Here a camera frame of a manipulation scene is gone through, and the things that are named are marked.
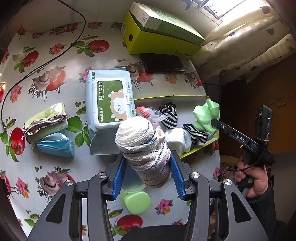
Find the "person's right hand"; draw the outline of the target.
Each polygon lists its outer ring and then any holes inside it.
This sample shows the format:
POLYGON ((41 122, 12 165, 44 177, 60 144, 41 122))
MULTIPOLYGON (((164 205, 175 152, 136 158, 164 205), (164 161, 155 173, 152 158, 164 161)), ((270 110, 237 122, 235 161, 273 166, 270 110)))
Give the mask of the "person's right hand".
POLYGON ((247 198, 261 196, 267 191, 268 176, 265 166, 251 167, 244 171, 238 171, 235 174, 235 180, 241 182, 247 175, 253 178, 253 186, 248 191, 248 194, 246 195, 247 198))

